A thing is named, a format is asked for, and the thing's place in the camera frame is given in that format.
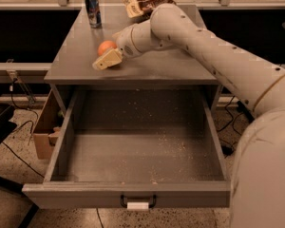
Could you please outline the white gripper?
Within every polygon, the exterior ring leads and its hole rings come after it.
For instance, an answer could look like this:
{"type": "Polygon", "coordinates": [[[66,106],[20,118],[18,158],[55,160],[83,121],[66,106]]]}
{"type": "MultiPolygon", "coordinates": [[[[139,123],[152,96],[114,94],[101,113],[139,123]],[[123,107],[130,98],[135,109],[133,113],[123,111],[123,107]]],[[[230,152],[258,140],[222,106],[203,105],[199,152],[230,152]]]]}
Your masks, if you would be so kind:
{"type": "Polygon", "coordinates": [[[135,47],[132,39],[133,30],[134,27],[130,26],[116,32],[113,35],[113,39],[117,48],[108,49],[103,55],[98,57],[92,64],[93,68],[104,70],[119,64],[123,60],[123,56],[126,58],[141,56],[142,53],[135,47]]]}

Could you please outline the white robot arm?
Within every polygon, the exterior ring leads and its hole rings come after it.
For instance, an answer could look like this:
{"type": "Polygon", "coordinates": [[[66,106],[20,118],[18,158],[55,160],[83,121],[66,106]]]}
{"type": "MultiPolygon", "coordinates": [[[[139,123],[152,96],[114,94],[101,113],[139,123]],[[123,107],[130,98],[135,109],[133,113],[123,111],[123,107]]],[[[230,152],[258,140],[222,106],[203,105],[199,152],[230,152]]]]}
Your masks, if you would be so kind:
{"type": "Polygon", "coordinates": [[[175,4],[123,29],[94,61],[105,69],[125,58],[174,45],[200,62],[256,119],[237,144],[230,197],[231,228],[285,228],[285,68],[198,27],[175,4]]]}

